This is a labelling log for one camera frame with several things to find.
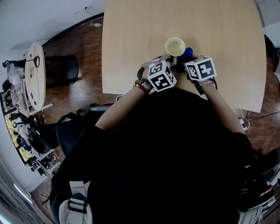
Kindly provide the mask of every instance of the yellow liquid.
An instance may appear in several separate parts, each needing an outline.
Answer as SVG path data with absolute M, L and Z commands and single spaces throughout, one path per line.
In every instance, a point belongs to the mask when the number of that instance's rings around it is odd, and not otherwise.
M 172 56 L 180 56 L 184 53 L 181 44 L 177 41 L 171 42 L 167 47 L 167 51 Z

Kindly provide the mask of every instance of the backpack strap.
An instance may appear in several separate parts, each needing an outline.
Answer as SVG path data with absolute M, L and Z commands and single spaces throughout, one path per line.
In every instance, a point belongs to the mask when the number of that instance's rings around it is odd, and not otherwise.
M 70 224 L 82 224 L 84 219 L 84 214 L 87 213 L 86 207 L 87 203 L 87 189 L 85 189 L 83 181 L 70 181 L 70 188 L 72 196 L 68 201 L 69 213 L 69 223 Z

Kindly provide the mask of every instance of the wooden floor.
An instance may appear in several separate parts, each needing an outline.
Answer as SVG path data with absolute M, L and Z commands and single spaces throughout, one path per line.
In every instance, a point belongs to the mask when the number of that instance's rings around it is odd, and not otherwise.
M 88 32 L 89 29 L 90 22 L 71 30 L 63 37 L 44 47 L 46 56 L 73 54 L 79 63 L 79 80 L 73 86 L 47 90 L 46 104 L 54 103 L 53 107 L 44 110 L 47 124 L 56 123 L 63 115 L 76 112 L 78 109 L 87 111 L 91 103 L 102 105 L 114 102 L 116 99 L 116 95 L 102 94 L 102 28 L 93 27 Z M 274 70 L 275 64 L 268 60 L 266 89 L 261 113 L 248 113 L 249 120 L 252 121 L 246 134 L 253 147 L 255 149 L 262 148 L 265 154 L 280 146 L 280 114 L 256 119 L 280 111 L 279 81 L 274 75 Z M 43 195 L 48 195 L 49 190 L 49 186 L 40 186 L 32 193 L 32 197 L 34 197 L 38 206 L 40 206 L 39 201 L 45 199 L 44 197 L 40 198 L 41 191 L 43 191 Z M 51 216 L 49 209 L 45 207 L 42 210 L 48 217 Z M 269 223 L 277 223 L 280 220 L 280 217 L 276 217 L 276 215 L 271 216 L 273 222 Z
M 45 104 L 54 106 L 44 110 L 48 124 L 56 123 L 63 115 L 78 109 L 89 110 L 89 105 L 103 105 L 116 100 L 114 94 L 102 93 L 101 49 L 102 27 L 92 27 L 91 22 L 81 25 L 44 47 L 45 56 L 74 55 L 79 64 L 79 79 L 68 87 L 61 86 L 46 91 Z

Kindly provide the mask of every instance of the black shirt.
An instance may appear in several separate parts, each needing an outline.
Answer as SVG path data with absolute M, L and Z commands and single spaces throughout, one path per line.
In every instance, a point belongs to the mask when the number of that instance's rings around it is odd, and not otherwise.
M 177 88 L 150 94 L 111 135 L 87 124 L 52 179 L 52 212 L 59 222 L 69 181 L 83 180 L 91 181 L 98 224 L 237 223 L 249 145 L 199 96 Z

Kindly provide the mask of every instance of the strap buckle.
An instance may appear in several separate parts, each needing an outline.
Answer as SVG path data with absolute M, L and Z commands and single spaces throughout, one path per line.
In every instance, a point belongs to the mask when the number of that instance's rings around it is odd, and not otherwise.
M 68 208 L 71 211 L 80 212 L 83 214 L 87 213 L 87 198 L 83 196 L 81 193 L 76 193 L 71 196 L 68 200 Z

